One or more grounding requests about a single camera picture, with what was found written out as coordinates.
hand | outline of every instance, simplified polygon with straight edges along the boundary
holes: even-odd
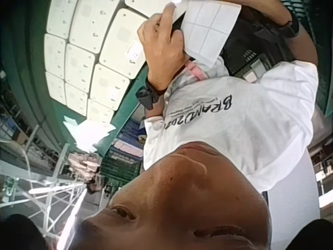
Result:
[[[223,0],[234,4],[240,4],[260,11],[276,24],[283,26],[292,20],[288,9],[280,0]]]
[[[184,53],[184,35],[172,32],[174,4],[168,4],[163,14],[155,14],[138,29],[149,67],[148,80],[157,90],[165,90],[188,57]]]

black watch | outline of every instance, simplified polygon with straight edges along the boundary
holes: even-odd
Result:
[[[279,26],[277,28],[280,34],[287,39],[295,38],[300,32],[300,23],[297,17],[291,11],[289,12],[291,13],[292,21],[289,21],[286,25]]]
[[[158,91],[146,78],[146,86],[141,87],[135,94],[139,102],[148,110],[153,109],[153,104],[157,103],[160,96],[164,95],[167,90]]]

pink strap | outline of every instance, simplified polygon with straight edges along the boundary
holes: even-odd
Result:
[[[193,74],[200,81],[206,79],[202,70],[191,60],[187,61],[187,63],[185,64],[185,67],[191,72],[191,74]]]

eye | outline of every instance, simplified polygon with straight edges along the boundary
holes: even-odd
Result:
[[[244,232],[238,227],[232,226],[219,226],[216,228],[206,229],[206,230],[197,230],[194,233],[195,237],[198,238],[209,238],[219,235],[238,235],[243,236]]]
[[[121,216],[122,218],[128,218],[130,220],[135,220],[135,216],[128,211],[126,208],[123,207],[113,207],[112,211],[114,211],[117,215]]]

paper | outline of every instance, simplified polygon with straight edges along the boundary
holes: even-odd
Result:
[[[85,120],[78,126],[75,126],[67,121],[64,121],[63,124],[75,139],[76,146],[88,153],[97,151],[93,145],[97,144],[104,137],[107,137],[110,131],[116,129],[111,124],[104,124],[91,120]]]
[[[240,5],[232,3],[189,0],[182,23],[185,52],[213,67],[240,10]]]
[[[69,124],[71,124],[73,126],[77,126],[78,125],[78,123],[76,122],[75,119],[69,118],[67,116],[63,116],[63,117],[64,117],[65,121],[68,122]]]

